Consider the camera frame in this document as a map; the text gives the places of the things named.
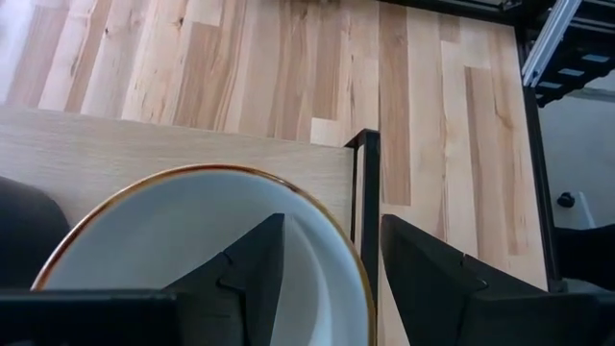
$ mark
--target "wooden floor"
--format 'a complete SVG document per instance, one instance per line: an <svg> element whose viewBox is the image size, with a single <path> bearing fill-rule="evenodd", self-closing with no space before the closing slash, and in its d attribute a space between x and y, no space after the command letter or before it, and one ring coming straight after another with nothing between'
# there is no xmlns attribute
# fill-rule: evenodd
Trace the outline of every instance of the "wooden floor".
<svg viewBox="0 0 615 346"><path fill-rule="evenodd" d="M0 0L0 103L339 146L382 211L545 287L512 28L370 0ZM381 343L406 344L383 280Z"/></svg>

